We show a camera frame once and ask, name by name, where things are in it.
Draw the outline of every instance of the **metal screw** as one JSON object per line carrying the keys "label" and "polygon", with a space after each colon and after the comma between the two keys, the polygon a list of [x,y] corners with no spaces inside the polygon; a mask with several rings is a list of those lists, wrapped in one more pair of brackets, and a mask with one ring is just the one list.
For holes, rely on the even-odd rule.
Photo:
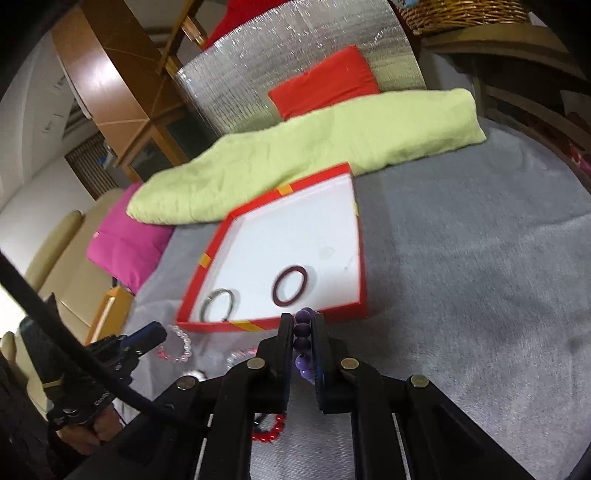
{"label": "metal screw", "polygon": [[359,362],[357,359],[352,357],[343,358],[340,361],[340,366],[342,366],[345,370],[355,370],[359,366]]}
{"label": "metal screw", "polygon": [[177,380],[179,390],[190,390],[197,384],[197,379],[191,375],[185,375]]}
{"label": "metal screw", "polygon": [[248,362],[246,362],[246,366],[250,370],[260,370],[265,366],[265,361],[262,358],[256,356],[255,358],[251,358]]}
{"label": "metal screw", "polygon": [[424,375],[413,375],[410,378],[410,383],[412,383],[414,388],[425,388],[429,385],[429,379]]}

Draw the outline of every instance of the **wicker basket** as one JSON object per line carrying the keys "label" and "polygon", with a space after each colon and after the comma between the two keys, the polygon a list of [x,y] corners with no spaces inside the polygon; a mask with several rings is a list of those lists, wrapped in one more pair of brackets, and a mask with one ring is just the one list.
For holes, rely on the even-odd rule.
{"label": "wicker basket", "polygon": [[487,23],[525,23],[529,18],[517,0],[420,0],[400,15],[415,35]]}

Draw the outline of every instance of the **silver foil sheet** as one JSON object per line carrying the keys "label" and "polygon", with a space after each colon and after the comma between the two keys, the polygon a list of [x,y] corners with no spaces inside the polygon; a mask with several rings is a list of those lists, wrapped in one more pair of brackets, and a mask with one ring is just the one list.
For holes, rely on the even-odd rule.
{"label": "silver foil sheet", "polygon": [[250,20],[184,66],[176,81],[217,135],[281,121],[267,92],[356,45],[382,91],[424,89],[410,43],[385,0],[294,0]]}

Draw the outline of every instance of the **red fabric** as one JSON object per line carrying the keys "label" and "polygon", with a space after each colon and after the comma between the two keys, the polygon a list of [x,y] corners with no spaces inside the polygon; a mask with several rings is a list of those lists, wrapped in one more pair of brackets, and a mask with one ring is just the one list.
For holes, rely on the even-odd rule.
{"label": "red fabric", "polygon": [[304,115],[363,95],[379,93],[367,60],[354,45],[324,59],[269,92],[281,118]]}
{"label": "red fabric", "polygon": [[226,8],[226,15],[207,39],[203,49],[207,50],[213,42],[230,33],[236,27],[240,27],[249,20],[285,3],[287,0],[230,0]]}

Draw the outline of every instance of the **yellow green blanket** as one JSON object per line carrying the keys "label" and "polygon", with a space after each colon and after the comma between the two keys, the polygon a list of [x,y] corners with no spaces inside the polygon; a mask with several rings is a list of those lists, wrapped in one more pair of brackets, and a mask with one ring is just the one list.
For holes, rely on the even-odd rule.
{"label": "yellow green blanket", "polygon": [[271,189],[340,163],[361,175],[484,140],[466,90],[359,97],[267,130],[222,137],[193,161],[154,175],[127,213],[144,223],[213,222]]}

